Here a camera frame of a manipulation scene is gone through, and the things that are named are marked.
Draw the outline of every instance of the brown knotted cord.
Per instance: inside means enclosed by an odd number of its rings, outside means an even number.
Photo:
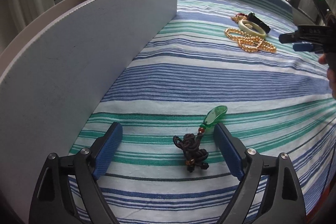
[[[183,140],[178,136],[173,137],[173,142],[176,147],[183,151],[183,155],[186,159],[185,164],[190,173],[194,171],[195,165],[203,170],[209,167],[209,164],[202,162],[209,156],[209,153],[205,149],[199,149],[202,137],[203,133],[201,132],[199,132],[197,136],[193,133],[185,134]]]

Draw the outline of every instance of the jade pendant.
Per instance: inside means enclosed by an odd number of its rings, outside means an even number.
[[[217,106],[211,109],[203,120],[200,127],[209,128],[214,126],[227,112],[227,106]]]

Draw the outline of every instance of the bracelet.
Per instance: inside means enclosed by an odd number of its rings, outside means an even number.
[[[249,13],[248,16],[246,17],[246,20],[257,24],[259,27],[261,27],[265,31],[266,34],[268,34],[271,31],[271,28],[268,27],[259,18],[257,18],[254,13]]]
[[[255,31],[249,29],[248,27],[245,26],[245,24],[252,25],[252,27],[254,29],[256,29],[258,32],[255,32]],[[260,26],[258,26],[257,24],[255,24],[253,22],[250,22],[248,20],[243,19],[243,20],[239,21],[238,25],[239,25],[239,29],[241,29],[243,32],[246,32],[247,34],[249,34],[253,37],[260,37],[262,39],[266,38],[266,32]]]

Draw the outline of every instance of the striped bed sheet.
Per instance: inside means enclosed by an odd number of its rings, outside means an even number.
[[[275,54],[244,52],[224,35],[225,28],[238,28],[231,16],[251,11],[271,27]],[[200,146],[210,167],[193,173],[172,136],[195,133],[206,113],[223,104],[222,122],[246,147],[290,155],[306,211],[312,210],[336,172],[336,104],[326,66],[279,43],[280,33],[293,30],[289,15],[262,1],[178,0],[176,17],[111,86],[70,150],[90,146],[112,122],[122,124],[122,143],[98,180],[120,223],[216,223],[238,180],[211,130]],[[70,180],[79,214],[89,221]],[[247,220],[258,211],[266,181],[260,180]]]

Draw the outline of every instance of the white board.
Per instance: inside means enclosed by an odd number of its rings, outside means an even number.
[[[104,94],[176,6],[88,0],[41,30],[0,76],[0,188],[26,223],[47,155],[67,155]]]

